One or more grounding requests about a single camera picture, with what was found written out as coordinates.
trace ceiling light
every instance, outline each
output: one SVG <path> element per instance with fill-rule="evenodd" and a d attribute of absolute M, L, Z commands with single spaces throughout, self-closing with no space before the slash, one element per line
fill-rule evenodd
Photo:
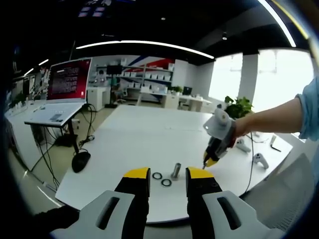
<path fill-rule="evenodd" d="M 172 48 L 177 48 L 180 50 L 184 50 L 184 51 L 189 51 L 198 55 L 202 55 L 205 57 L 208 57 L 210 59 L 214 59 L 213 56 L 205 54 L 203 52 L 200 51 L 196 51 L 187 47 L 183 47 L 183 46 L 177 46 L 177 45 L 172 45 L 172 44 L 167 44 L 167 43 L 162 43 L 162 42 L 155 42 L 155 41 L 135 41 L 135 40 L 125 40 L 125 41 L 105 41 L 105 42 L 98 42 L 98 43 L 93 43 L 93 44 L 88 44 L 88 45 L 84 45 L 84 46 L 79 46 L 76 49 L 82 49 L 82 48 L 87 48 L 87 47 L 91 47 L 91 46 L 100 46 L 100 45 L 107 45 L 107 44 L 116 44 L 116 43 L 141 43 L 141 44 L 152 44 L 152 45 L 159 45 L 159 46 L 167 46 L 167 47 L 172 47 Z"/>
<path fill-rule="evenodd" d="M 39 63 L 39 66 L 44 64 L 45 62 L 48 62 L 48 61 L 49 61 L 49 59 L 46 59 L 45 61 L 42 61 L 41 63 Z"/>
<path fill-rule="evenodd" d="M 31 71 L 33 71 L 33 68 L 32 69 L 30 69 L 30 70 L 28 70 L 28 72 L 27 73 L 25 73 L 23 76 L 26 76 L 27 74 L 29 74 Z"/>
<path fill-rule="evenodd" d="M 278 25 L 280 26 L 281 30 L 284 32 L 286 35 L 286 38 L 288 39 L 290 45 L 292 47 L 296 47 L 295 41 L 293 37 L 291 36 L 290 32 L 288 31 L 286 25 L 284 22 L 281 20 L 281 18 L 278 16 L 278 14 L 275 12 L 275 10 L 269 5 L 269 3 L 266 2 L 266 0 L 258 0 L 262 6 L 273 16 L 273 18 L 276 20 Z"/>
<path fill-rule="evenodd" d="M 222 34 L 222 38 L 221 39 L 223 39 L 224 41 L 226 41 L 227 40 L 227 32 L 225 31 L 225 32 L 223 32 L 223 34 Z"/>

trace human arm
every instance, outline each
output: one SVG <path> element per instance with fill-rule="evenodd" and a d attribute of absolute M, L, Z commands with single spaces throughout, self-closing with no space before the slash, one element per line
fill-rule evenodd
<path fill-rule="evenodd" d="M 278 107 L 247 115 L 236 121 L 235 137 L 250 131 L 292 133 L 301 138 L 319 137 L 319 79 L 314 78 L 303 93 Z"/>

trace metal bolt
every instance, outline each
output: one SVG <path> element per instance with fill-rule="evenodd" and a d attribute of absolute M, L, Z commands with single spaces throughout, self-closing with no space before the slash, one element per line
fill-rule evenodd
<path fill-rule="evenodd" d="M 170 175 L 172 180 L 177 180 L 178 179 L 178 173 L 179 173 L 180 167 L 181 167 L 180 163 L 175 164 L 174 171 Z"/>

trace washer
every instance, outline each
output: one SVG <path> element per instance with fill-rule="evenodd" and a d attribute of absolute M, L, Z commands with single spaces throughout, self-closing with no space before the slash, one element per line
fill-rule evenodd
<path fill-rule="evenodd" d="M 161 183 L 164 187 L 170 187 L 170 186 L 171 186 L 171 180 L 170 180 L 170 179 L 167 179 L 167 178 L 161 180 L 160 183 Z"/>
<path fill-rule="evenodd" d="M 152 174 L 152 178 L 156 179 L 156 180 L 160 180 L 163 178 L 161 173 L 155 172 Z"/>

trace laptop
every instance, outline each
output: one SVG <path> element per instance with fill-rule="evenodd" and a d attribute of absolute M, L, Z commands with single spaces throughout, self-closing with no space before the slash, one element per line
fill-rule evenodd
<path fill-rule="evenodd" d="M 52 65 L 46 102 L 36 108 L 25 124 L 63 126 L 86 103 L 86 88 L 92 58 Z"/>

